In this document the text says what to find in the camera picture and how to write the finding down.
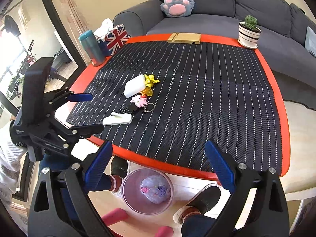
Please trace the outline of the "beige curtain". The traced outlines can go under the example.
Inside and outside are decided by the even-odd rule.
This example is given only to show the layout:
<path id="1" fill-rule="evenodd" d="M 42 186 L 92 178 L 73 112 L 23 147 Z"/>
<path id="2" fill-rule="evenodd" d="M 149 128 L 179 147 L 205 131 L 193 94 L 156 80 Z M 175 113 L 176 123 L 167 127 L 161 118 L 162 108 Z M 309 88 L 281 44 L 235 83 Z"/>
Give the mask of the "beige curtain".
<path id="1" fill-rule="evenodd" d="M 71 33 L 75 38 L 75 42 L 79 48 L 79 53 L 81 54 L 84 62 L 89 64 L 91 62 L 88 54 L 85 49 L 82 47 L 79 41 L 79 36 L 83 34 L 85 31 L 89 30 L 86 19 L 78 9 L 74 0 L 59 0 L 61 3 L 61 8 L 63 10 L 64 15 L 68 21 L 68 25 L 70 27 Z"/>

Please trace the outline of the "cat paw cushion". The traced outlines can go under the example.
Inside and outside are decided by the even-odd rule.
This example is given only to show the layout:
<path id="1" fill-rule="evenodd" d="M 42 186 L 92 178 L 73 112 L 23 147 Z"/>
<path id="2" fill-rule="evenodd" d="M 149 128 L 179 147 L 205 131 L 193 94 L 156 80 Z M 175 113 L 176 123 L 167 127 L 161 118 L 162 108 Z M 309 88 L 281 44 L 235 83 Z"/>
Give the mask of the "cat paw cushion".
<path id="1" fill-rule="evenodd" d="M 164 0 L 160 8 L 168 18 L 179 18 L 190 16 L 194 6 L 194 0 Z"/>

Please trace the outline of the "potted cactus striped pot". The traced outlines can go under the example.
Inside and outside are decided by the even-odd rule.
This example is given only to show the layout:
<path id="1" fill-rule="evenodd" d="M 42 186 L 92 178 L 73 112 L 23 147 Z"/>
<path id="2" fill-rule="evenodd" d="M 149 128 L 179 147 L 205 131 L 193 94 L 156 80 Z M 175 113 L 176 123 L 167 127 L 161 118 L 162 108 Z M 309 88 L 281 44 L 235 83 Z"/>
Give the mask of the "potted cactus striped pot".
<path id="1" fill-rule="evenodd" d="M 261 29 L 257 27 L 257 23 L 257 19 L 252 15 L 245 16 L 244 21 L 239 22 L 238 42 L 240 45 L 253 50 L 258 48 L 257 42 L 261 35 Z"/>

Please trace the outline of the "wooden phone stand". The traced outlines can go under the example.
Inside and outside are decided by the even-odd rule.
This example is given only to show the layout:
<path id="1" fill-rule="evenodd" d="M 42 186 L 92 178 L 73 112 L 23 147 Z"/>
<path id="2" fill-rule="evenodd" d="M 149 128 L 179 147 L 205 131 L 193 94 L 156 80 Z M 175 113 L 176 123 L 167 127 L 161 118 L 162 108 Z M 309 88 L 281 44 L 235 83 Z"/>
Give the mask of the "wooden phone stand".
<path id="1" fill-rule="evenodd" d="M 197 33 L 172 33 L 168 43 L 200 44 L 201 34 Z"/>

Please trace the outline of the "black key fob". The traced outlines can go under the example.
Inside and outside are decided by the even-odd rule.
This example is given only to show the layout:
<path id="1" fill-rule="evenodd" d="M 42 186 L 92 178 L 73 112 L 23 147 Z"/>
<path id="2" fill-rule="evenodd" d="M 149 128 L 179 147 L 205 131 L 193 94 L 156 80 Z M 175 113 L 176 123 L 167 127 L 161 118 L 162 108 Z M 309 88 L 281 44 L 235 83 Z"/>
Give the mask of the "black key fob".
<path id="1" fill-rule="evenodd" d="M 128 113 L 128 114 L 134 115 L 138 113 L 139 108 L 134 103 L 131 103 L 129 106 L 121 105 L 119 107 L 119 111 L 120 113 Z"/>

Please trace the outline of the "orange translucent keychain charm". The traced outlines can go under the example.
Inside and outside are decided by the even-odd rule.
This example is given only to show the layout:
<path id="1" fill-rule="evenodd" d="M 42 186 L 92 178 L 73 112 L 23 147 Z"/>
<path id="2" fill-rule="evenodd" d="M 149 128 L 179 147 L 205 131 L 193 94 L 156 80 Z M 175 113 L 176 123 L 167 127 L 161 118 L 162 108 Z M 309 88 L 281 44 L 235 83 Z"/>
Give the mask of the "orange translucent keychain charm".
<path id="1" fill-rule="evenodd" d="M 142 95 L 146 95 L 146 96 L 148 96 L 148 97 L 151 97 L 152 95 L 153 95 L 153 91 L 152 91 L 152 89 L 151 89 L 151 87 L 145 87 L 145 89 L 144 90 L 142 90 L 141 92 L 140 92 Z"/>

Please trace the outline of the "white plastic tube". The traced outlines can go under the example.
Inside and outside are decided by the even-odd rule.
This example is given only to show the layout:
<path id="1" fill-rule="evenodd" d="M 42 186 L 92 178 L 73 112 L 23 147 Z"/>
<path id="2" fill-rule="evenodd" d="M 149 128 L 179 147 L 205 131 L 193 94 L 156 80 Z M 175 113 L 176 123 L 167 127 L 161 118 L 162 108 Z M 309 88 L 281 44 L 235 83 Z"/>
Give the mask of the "white plastic tube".
<path id="1" fill-rule="evenodd" d="M 104 126 L 130 124 L 133 117 L 130 113 L 112 112 L 110 116 L 105 117 L 102 121 Z"/>

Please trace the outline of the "plastic bag of trash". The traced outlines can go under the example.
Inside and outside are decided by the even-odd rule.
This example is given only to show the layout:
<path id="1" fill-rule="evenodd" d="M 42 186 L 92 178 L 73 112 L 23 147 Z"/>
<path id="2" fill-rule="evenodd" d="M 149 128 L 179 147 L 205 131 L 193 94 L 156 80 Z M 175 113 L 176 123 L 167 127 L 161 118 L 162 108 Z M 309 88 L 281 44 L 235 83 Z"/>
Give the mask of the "plastic bag of trash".
<path id="1" fill-rule="evenodd" d="M 166 178 L 160 174 L 149 176 L 140 184 L 140 192 L 154 204 L 161 204 L 170 198 L 171 188 Z"/>

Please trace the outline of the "pink hello kitty charm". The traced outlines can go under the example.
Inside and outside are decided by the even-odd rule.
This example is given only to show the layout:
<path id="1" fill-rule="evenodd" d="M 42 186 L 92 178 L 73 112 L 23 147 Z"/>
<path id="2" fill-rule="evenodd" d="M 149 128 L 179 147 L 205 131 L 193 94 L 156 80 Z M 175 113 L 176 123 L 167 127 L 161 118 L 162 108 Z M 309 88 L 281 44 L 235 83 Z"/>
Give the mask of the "pink hello kitty charm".
<path id="1" fill-rule="evenodd" d="M 131 98 L 130 103 L 133 103 L 136 107 L 142 108 L 147 106 L 147 96 L 145 94 L 135 95 Z"/>

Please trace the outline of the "pink stool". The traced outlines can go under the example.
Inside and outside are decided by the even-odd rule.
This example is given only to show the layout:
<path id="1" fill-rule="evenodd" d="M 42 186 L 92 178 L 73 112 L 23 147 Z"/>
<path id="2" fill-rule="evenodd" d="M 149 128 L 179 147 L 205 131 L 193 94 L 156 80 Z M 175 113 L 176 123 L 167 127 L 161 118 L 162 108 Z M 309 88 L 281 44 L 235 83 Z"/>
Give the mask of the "pink stool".
<path id="1" fill-rule="evenodd" d="M 127 224 L 138 227 L 142 231 L 149 230 L 153 232 L 155 230 L 156 237 L 170 237 L 174 236 L 174 230 L 170 226 L 160 226 L 157 224 L 150 224 L 146 220 L 138 220 L 136 217 L 131 216 L 122 208 L 115 208 L 101 217 L 106 226 L 111 226 L 116 223 L 126 222 Z"/>

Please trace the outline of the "union jack tissue box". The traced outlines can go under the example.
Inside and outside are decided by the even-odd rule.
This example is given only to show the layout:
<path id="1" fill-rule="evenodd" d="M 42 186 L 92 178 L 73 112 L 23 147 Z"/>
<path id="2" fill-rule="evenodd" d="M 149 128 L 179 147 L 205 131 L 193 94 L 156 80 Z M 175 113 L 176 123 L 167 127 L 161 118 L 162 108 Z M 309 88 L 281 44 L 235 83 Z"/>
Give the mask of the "union jack tissue box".
<path id="1" fill-rule="evenodd" d="M 98 39 L 99 48 L 106 56 L 113 56 L 130 39 L 125 26 L 119 24 Z"/>

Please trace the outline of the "yellow toy figure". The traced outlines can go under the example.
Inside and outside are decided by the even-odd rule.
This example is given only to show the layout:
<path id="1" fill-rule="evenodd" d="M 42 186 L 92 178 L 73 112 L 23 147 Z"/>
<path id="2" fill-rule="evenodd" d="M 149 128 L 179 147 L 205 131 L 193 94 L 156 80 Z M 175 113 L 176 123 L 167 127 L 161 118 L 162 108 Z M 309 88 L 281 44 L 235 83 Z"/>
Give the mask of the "yellow toy figure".
<path id="1" fill-rule="evenodd" d="M 155 76 L 153 74 L 150 75 L 144 75 L 145 77 L 145 86 L 152 88 L 155 84 L 159 83 L 160 81 L 158 79 L 155 79 Z"/>

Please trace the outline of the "light blue cushion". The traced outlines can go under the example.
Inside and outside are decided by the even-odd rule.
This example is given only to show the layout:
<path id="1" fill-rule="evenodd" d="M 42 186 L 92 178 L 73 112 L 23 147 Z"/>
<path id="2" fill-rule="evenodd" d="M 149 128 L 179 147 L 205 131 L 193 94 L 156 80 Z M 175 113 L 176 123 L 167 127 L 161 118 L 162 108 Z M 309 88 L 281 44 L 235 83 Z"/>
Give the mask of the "light blue cushion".
<path id="1" fill-rule="evenodd" d="M 305 49 L 316 57 L 316 34 L 310 27 L 306 28 Z"/>

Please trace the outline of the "white square box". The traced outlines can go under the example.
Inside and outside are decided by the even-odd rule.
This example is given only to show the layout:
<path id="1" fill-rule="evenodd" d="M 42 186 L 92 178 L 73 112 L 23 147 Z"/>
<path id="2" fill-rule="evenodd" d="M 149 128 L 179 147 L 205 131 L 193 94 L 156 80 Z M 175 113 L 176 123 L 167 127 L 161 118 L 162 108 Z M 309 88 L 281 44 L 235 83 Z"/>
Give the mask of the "white square box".
<path id="1" fill-rule="evenodd" d="M 124 96 L 126 98 L 132 97 L 143 91 L 145 88 L 146 78 L 143 74 L 140 74 L 125 84 Z"/>

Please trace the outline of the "grey fabric sofa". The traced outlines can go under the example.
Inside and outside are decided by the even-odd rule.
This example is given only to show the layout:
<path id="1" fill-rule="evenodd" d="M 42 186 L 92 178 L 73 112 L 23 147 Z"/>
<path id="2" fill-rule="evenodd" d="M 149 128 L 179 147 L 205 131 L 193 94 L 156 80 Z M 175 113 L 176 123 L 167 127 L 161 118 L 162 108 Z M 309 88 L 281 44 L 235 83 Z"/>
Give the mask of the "grey fabric sofa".
<path id="1" fill-rule="evenodd" d="M 295 4 L 285 0 L 194 0 L 186 17 L 168 17 L 165 0 L 147 0 L 117 14 L 130 36 L 172 32 L 239 37 L 239 23 L 257 18 L 259 50 L 276 78 L 283 99 L 315 109 L 315 55 L 305 47 L 306 32 L 315 23 Z"/>

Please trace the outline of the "right black slipper foot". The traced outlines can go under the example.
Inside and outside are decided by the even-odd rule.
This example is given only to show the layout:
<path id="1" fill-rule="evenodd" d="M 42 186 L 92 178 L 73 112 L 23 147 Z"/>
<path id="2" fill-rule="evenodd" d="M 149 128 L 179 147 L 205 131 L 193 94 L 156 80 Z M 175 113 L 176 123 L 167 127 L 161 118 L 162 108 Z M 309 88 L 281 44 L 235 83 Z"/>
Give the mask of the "right black slipper foot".
<path id="1" fill-rule="evenodd" d="M 210 183 L 174 213 L 174 222 L 182 225 L 188 216 L 204 215 L 217 205 L 220 197 L 221 190 L 219 186 Z"/>

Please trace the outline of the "pink translucent trash bin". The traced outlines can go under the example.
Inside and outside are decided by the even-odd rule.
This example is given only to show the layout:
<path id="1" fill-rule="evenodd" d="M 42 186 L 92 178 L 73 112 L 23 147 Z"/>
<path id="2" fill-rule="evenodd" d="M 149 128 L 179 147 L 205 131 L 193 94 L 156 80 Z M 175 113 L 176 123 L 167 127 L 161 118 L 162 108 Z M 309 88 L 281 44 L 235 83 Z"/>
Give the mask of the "pink translucent trash bin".
<path id="1" fill-rule="evenodd" d="M 174 195 L 173 184 L 166 174 L 144 167 L 124 178 L 121 191 L 125 204 L 131 210 L 149 216 L 165 212 Z"/>

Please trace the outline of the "left black slipper foot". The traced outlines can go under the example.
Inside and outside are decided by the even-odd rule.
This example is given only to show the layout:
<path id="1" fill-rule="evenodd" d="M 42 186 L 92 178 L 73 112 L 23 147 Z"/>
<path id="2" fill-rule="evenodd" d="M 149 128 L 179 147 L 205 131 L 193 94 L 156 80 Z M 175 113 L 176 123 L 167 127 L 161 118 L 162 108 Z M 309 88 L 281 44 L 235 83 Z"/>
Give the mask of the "left black slipper foot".
<path id="1" fill-rule="evenodd" d="M 113 195 L 122 198 L 122 186 L 125 177 L 130 169 L 130 163 L 118 156 L 111 160 L 110 175 L 104 177 L 104 189 L 109 190 Z"/>

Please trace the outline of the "black slipper foot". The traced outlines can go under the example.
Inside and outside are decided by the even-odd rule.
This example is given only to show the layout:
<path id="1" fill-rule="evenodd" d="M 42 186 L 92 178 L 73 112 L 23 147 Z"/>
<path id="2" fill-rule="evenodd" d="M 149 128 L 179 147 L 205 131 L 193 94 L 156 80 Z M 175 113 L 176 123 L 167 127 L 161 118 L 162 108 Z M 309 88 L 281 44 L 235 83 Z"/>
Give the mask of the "black slipper foot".
<path id="1" fill-rule="evenodd" d="M 111 160 L 110 175 L 104 177 L 104 189 L 109 190 L 113 195 L 122 198 L 122 186 L 125 177 L 130 169 L 130 163 L 118 156 Z"/>
<path id="2" fill-rule="evenodd" d="M 210 183 L 174 213 L 174 222 L 182 225 L 188 216 L 204 215 L 217 205 L 220 197 L 221 190 L 219 186 Z"/>

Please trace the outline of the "black door frame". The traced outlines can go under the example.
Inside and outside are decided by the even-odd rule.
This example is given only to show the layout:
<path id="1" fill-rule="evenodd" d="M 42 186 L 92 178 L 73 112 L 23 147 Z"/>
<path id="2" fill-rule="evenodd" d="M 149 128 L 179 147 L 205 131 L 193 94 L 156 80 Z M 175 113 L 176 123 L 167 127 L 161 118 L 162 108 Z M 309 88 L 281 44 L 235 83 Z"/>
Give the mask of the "black door frame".
<path id="1" fill-rule="evenodd" d="M 45 91 L 72 89 L 85 69 L 53 0 L 1 0 L 1 112 L 20 107 L 26 71 L 53 60 Z"/>

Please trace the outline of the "teal thermos bottle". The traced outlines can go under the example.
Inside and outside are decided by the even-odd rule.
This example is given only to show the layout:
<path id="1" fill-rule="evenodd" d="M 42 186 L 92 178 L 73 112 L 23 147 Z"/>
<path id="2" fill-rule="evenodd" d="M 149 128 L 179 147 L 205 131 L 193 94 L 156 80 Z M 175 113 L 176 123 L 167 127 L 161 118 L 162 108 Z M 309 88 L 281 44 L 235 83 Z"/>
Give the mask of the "teal thermos bottle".
<path id="1" fill-rule="evenodd" d="M 102 53 L 99 43 L 91 30 L 85 31 L 78 38 L 80 44 L 88 54 L 94 66 L 100 66 L 105 62 L 105 56 Z"/>

